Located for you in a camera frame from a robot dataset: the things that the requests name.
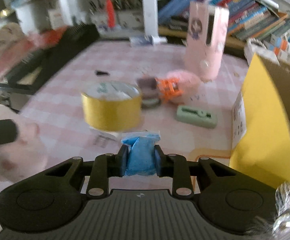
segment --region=compass logo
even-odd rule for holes
[[[145,194],[144,193],[138,193],[136,194],[137,197],[145,197]]]

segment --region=green eraser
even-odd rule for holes
[[[215,114],[192,106],[178,106],[176,119],[205,128],[215,128],[217,125]]]

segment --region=tape roll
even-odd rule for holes
[[[141,119],[141,93],[127,83],[91,83],[82,92],[82,102],[85,121],[98,130],[126,131]]]

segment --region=white paper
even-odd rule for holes
[[[246,113],[241,92],[238,94],[236,102],[232,107],[232,131],[232,148],[234,149],[247,131]]]

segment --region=pink container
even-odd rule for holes
[[[226,42],[229,10],[190,3],[185,68],[202,80],[217,77]]]

